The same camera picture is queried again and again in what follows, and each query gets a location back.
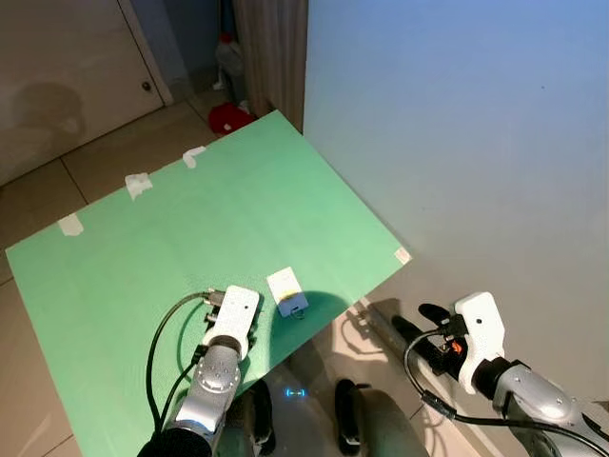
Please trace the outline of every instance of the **blue wall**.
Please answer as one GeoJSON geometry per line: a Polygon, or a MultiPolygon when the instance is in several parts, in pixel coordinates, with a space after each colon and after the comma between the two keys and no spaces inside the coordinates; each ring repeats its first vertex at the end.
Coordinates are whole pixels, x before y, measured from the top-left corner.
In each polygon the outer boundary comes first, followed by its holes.
{"type": "Polygon", "coordinates": [[[607,2],[309,3],[304,136],[415,258],[373,297],[491,290],[509,357],[609,397],[607,2]]]}
{"type": "Polygon", "coordinates": [[[130,0],[159,71],[180,100],[216,67],[215,0],[130,0]]]}

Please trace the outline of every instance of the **tile floor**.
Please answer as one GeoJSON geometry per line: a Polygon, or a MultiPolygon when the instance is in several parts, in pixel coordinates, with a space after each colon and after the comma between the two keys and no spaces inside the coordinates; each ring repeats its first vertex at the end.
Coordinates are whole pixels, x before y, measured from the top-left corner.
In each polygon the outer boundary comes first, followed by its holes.
{"type": "MultiPolygon", "coordinates": [[[[221,93],[203,92],[159,109],[0,188],[0,455],[81,455],[4,248],[120,188],[125,175],[154,171],[179,159],[185,150],[214,141],[204,119],[223,101],[221,93]]],[[[392,395],[418,424],[434,457],[448,455],[445,446],[433,444],[438,436],[443,443],[450,442],[451,456],[475,455],[454,429],[436,427],[437,418],[420,408],[399,361],[392,357],[350,309],[269,373],[276,404],[275,455],[304,455],[304,449],[306,454],[340,455],[334,447],[332,396],[341,377],[371,383],[392,395]],[[302,402],[284,397],[285,387],[298,386],[307,388],[310,396],[302,402]]]]}

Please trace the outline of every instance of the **white tape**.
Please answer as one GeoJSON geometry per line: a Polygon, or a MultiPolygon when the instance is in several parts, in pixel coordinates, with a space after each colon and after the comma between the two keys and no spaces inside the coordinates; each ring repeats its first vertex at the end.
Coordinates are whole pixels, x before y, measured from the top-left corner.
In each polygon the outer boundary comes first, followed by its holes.
{"type": "Polygon", "coordinates": [[[125,185],[131,196],[131,200],[144,193],[144,190],[152,189],[152,183],[148,178],[148,173],[130,174],[125,176],[125,185]]]}
{"type": "Polygon", "coordinates": [[[400,246],[400,248],[396,250],[393,255],[396,256],[396,259],[398,259],[402,265],[406,265],[412,260],[412,256],[402,246],[400,246]]]}
{"type": "Polygon", "coordinates": [[[59,228],[66,236],[78,236],[85,231],[85,228],[74,212],[57,221],[57,224],[59,224],[59,228]]]}
{"type": "Polygon", "coordinates": [[[182,160],[184,160],[184,163],[187,164],[187,167],[189,167],[190,169],[194,169],[197,166],[197,161],[195,160],[194,156],[199,155],[201,152],[204,152],[205,150],[206,150],[205,146],[200,146],[199,148],[189,149],[184,154],[182,154],[182,160]]]}

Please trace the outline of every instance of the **green board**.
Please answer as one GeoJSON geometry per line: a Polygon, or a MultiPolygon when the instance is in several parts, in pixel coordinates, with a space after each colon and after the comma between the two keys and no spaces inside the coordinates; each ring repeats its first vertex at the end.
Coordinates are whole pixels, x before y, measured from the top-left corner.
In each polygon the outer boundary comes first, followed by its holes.
{"type": "MultiPolygon", "coordinates": [[[[242,389],[268,373],[402,264],[399,242],[279,112],[78,211],[8,249],[10,266],[84,455],[136,455],[152,431],[145,365],[152,334],[183,296],[259,291],[242,389]],[[282,318],[266,276],[292,267],[309,308],[282,318]]],[[[157,348],[163,403],[204,332],[185,306],[157,348]]]]}

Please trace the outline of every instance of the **door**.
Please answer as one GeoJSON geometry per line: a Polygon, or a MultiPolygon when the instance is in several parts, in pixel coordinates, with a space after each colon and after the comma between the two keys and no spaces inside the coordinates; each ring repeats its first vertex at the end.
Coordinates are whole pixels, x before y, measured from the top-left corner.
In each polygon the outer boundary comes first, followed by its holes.
{"type": "Polygon", "coordinates": [[[0,185],[162,105],[116,0],[3,0],[0,185]]]}

